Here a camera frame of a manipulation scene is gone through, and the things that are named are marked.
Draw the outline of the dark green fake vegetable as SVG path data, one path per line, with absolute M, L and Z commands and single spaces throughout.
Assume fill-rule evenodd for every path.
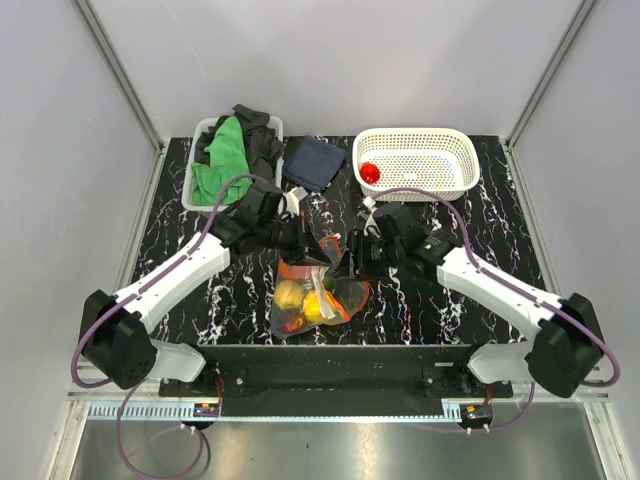
M 333 276 L 327 272 L 323 277 L 323 286 L 326 290 L 332 290 L 335 285 L 335 280 Z

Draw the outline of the clear zip top bag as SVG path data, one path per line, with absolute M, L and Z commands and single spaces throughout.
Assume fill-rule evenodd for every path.
M 341 236 L 326 236 L 319 244 L 331 260 L 329 267 L 293 266 L 284 261 L 278 264 L 270 329 L 279 339 L 320 325 L 348 323 L 369 299 L 368 282 L 336 280 L 333 276 L 343 255 Z

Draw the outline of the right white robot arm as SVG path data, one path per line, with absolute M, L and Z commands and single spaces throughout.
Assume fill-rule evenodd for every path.
M 584 296 L 561 298 L 515 279 L 452 234 L 427 232 L 401 203 L 373 209 L 364 228 L 348 234 L 334 277 L 374 281 L 391 268 L 462 294 L 524 336 L 522 343 L 472 348 L 453 374 L 463 395 L 476 396 L 496 382 L 534 382 L 569 398 L 604 355 L 595 310 Z

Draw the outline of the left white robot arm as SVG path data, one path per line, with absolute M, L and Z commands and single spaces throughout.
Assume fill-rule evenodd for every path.
M 216 372 L 196 347 L 152 339 L 164 316 L 214 275 L 262 249 L 294 266 L 330 263 L 301 208 L 306 191 L 283 191 L 259 177 L 234 204 L 214 205 L 203 230 L 151 273 L 114 294 L 85 301 L 73 382 L 85 389 L 113 383 L 132 389 L 147 379 L 179 381 L 196 396 L 215 386 Z

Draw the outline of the yellow fake fruit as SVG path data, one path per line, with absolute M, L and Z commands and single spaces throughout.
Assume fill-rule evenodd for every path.
M 281 310 L 300 308 L 305 293 L 303 287 L 294 280 L 283 280 L 276 285 L 273 300 Z

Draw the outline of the dark red fake fruit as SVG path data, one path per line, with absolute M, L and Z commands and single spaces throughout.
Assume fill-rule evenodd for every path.
M 281 324 L 281 331 L 287 335 L 294 335 L 301 332 L 307 325 L 304 315 L 297 311 L 286 311 Z

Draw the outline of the folded dark blue cloth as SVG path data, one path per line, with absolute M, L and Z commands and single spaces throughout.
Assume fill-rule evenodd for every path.
M 283 177 L 312 192 L 324 190 L 340 170 L 346 151 L 311 136 L 290 138 L 284 151 Z

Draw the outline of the black cloth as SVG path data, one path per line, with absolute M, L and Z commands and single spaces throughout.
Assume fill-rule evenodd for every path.
M 278 138 L 276 130 L 269 126 L 271 116 L 268 113 L 256 111 L 241 104 L 233 107 L 231 115 L 219 117 L 196 136 L 192 164 L 195 160 L 204 161 L 204 154 L 199 151 L 209 144 L 211 138 L 205 139 L 203 134 L 213 132 L 216 124 L 222 122 L 225 116 L 235 116 L 240 122 L 249 173 L 276 183 L 278 181 L 277 165 L 284 152 L 284 144 Z

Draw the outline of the green cloth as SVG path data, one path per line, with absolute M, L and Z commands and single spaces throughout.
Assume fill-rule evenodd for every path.
M 205 132 L 208 145 L 197 150 L 204 161 L 195 160 L 191 171 L 194 179 L 192 202 L 197 206 L 213 206 L 224 185 L 235 176 L 249 173 L 244 134 L 235 116 L 225 116 L 213 132 Z

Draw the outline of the white perforated basket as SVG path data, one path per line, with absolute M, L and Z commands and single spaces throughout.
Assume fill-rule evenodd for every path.
M 366 184 L 360 166 L 370 162 L 380 180 Z M 470 138 L 449 128 L 373 128 L 358 134 L 352 145 L 353 171 L 366 197 L 379 201 L 430 202 L 434 193 L 446 201 L 459 199 L 480 178 L 478 155 Z

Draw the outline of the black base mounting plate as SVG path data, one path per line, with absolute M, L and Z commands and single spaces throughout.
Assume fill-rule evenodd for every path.
M 214 346 L 200 380 L 163 381 L 162 397 L 222 395 L 233 418 L 435 417 L 443 401 L 509 399 L 510 382 L 486 385 L 466 366 L 472 346 Z

